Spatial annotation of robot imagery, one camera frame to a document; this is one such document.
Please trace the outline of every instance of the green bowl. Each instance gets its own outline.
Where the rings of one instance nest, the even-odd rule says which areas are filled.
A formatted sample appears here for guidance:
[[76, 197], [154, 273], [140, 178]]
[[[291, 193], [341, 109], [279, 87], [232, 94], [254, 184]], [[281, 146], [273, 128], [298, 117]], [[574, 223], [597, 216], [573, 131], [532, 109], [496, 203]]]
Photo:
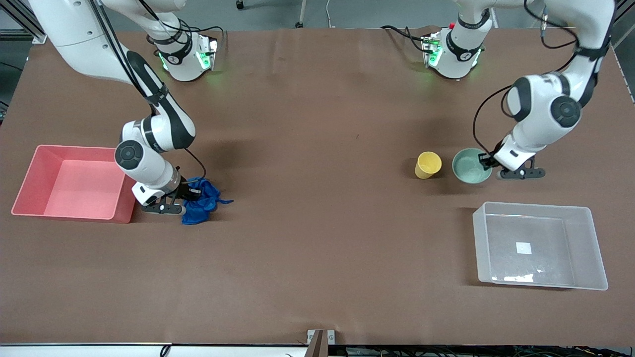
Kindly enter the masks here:
[[457, 178], [466, 184], [480, 184], [487, 180], [491, 175], [491, 168], [484, 170], [478, 161], [478, 155], [484, 153], [473, 147], [459, 151], [452, 160], [452, 171]]

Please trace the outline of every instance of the pink bin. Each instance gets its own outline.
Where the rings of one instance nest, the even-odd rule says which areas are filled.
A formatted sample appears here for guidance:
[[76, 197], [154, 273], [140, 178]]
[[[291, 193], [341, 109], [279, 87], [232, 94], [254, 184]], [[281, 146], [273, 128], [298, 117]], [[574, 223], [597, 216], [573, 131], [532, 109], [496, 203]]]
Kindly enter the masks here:
[[44, 219], [128, 223], [134, 181], [114, 161], [115, 149], [40, 145], [11, 213]]

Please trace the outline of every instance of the black joint cap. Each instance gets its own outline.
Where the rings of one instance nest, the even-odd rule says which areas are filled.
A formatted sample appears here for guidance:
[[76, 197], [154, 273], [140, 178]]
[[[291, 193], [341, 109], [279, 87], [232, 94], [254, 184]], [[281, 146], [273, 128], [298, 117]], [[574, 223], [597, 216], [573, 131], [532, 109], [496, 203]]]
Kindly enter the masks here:
[[144, 148], [134, 140], [126, 140], [115, 149], [115, 161], [117, 165], [126, 169], [134, 170], [139, 166], [139, 162], [144, 156]]
[[571, 128], [580, 120], [582, 106], [573, 98], [560, 96], [551, 102], [551, 116], [563, 128]]

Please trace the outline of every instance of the white square label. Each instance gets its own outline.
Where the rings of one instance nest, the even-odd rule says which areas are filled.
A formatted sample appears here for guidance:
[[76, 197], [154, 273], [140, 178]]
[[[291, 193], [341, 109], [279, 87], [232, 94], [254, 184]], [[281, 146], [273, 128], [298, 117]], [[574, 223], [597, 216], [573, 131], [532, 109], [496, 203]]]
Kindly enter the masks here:
[[531, 254], [531, 244], [525, 242], [516, 242], [516, 253]]

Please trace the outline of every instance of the white cable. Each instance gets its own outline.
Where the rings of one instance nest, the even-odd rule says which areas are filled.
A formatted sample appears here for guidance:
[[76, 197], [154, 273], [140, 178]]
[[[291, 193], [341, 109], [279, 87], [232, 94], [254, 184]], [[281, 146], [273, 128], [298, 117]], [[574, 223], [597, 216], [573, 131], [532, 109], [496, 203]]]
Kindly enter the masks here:
[[326, 18], [328, 19], [328, 28], [332, 28], [333, 26], [331, 26], [331, 14], [328, 13], [328, 3], [330, 3], [331, 0], [326, 0]]

